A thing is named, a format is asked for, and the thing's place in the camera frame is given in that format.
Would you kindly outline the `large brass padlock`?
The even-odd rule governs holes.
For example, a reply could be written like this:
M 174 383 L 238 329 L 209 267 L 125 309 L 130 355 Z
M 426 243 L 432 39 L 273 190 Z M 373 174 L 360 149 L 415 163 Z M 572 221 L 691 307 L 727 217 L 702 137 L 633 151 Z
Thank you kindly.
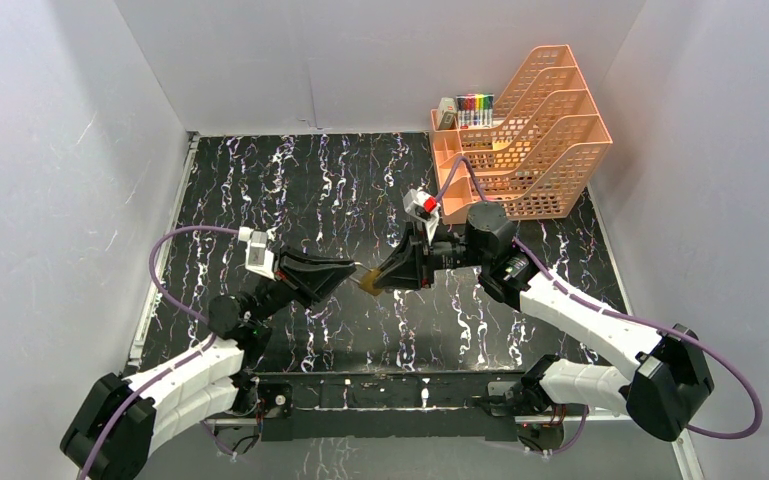
M 381 271 L 377 268 L 367 269 L 365 267 L 359 268 L 350 279 L 358 286 L 358 288 L 371 296 L 378 296 L 384 292 L 383 288 L 376 286 Z

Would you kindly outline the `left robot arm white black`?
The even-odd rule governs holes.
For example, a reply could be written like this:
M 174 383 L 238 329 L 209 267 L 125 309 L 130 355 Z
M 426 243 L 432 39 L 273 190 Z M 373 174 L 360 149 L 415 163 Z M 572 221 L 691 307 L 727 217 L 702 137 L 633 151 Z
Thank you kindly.
M 156 366 L 94 382 L 60 442 L 80 479 L 133 479 L 152 453 L 208 417 L 254 411 L 259 391 L 246 368 L 263 353 L 266 322 L 292 303 L 327 299 L 357 269 L 350 259 L 309 255 L 283 247 L 250 254 L 257 277 L 248 290 L 208 304 L 210 335 Z

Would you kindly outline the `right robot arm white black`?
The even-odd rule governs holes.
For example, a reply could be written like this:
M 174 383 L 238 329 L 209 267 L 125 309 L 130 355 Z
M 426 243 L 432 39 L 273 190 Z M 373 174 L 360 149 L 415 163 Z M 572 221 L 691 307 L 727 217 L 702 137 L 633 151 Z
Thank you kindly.
M 390 256 L 361 280 L 373 295 L 429 288 L 441 270 L 476 267 L 478 283 L 499 303 L 538 318 L 595 350 L 607 365 L 541 357 L 508 388 L 492 387 L 483 407 L 497 416 L 550 413 L 568 404 L 629 416 L 653 437 L 675 441 L 711 395 L 714 383 L 689 329 L 668 333 L 620 318 L 568 283 L 543 273 L 515 243 L 517 228 L 504 208 L 470 206 L 462 234 L 428 235 L 430 213 L 414 209 Z

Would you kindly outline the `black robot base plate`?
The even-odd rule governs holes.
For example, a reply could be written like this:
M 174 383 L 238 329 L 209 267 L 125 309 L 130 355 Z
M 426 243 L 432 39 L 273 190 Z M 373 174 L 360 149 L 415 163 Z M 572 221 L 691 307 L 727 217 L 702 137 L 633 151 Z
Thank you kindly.
M 517 371 L 262 373 L 265 438 L 454 438 L 551 450 L 575 406 L 550 405 Z

